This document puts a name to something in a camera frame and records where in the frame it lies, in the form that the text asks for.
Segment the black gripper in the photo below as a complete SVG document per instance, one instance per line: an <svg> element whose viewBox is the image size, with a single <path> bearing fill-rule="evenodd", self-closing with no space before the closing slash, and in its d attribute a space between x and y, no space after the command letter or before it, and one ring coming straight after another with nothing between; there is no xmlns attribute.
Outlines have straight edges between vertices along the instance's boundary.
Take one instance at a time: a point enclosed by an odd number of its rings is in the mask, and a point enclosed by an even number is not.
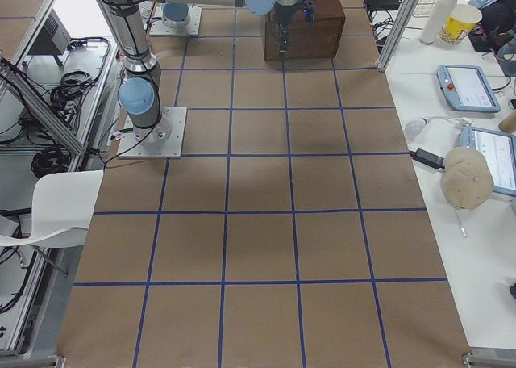
<svg viewBox="0 0 516 368"><path fill-rule="evenodd" d="M273 7L273 21L277 24L276 42L277 55L284 56L289 46L289 26L292 24L298 5L283 6L275 4Z"/></svg>

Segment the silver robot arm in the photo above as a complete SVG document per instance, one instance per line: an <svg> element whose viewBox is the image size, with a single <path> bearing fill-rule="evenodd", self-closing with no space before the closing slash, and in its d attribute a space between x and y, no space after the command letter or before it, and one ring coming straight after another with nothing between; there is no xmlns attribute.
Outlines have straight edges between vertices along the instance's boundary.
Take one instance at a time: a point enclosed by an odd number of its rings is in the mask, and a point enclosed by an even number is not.
<svg viewBox="0 0 516 368"><path fill-rule="evenodd" d="M208 4L246 7L255 15L273 12L278 16L281 34L280 50L288 44L288 27L300 0L97 0L116 43L123 52L127 79L119 88L119 101L129 116L135 138L141 144L164 143L173 126L164 117L158 85L160 64L152 53L149 36L144 28L139 6L146 1L182 5ZM134 104L126 104L127 98Z"/></svg>
<svg viewBox="0 0 516 368"><path fill-rule="evenodd" d="M161 22L167 36L190 36L195 38L224 38L230 36L250 36L257 23L266 23L264 33L271 36L279 46L280 54L286 53L289 45L289 24L282 20L279 11L272 9L266 14L258 15L247 7L208 9L202 14L202 6L181 3L165 3L161 6Z"/></svg>

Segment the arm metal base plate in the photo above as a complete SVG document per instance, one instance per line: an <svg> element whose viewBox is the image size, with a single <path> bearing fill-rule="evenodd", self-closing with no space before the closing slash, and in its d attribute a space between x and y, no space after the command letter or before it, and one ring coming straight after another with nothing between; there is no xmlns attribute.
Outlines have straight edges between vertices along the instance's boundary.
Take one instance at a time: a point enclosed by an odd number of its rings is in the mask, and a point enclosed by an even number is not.
<svg viewBox="0 0 516 368"><path fill-rule="evenodd" d="M156 8L152 16L150 36L198 36L202 17L202 8L200 6L188 5L188 13L183 20L172 20L166 11L164 11L164 5L159 5Z"/></svg>
<svg viewBox="0 0 516 368"><path fill-rule="evenodd" d="M122 159L181 157L187 108L163 107L161 113L161 120L152 131L133 130L132 121L126 118L124 127L132 130L120 137L117 154Z"/></svg>

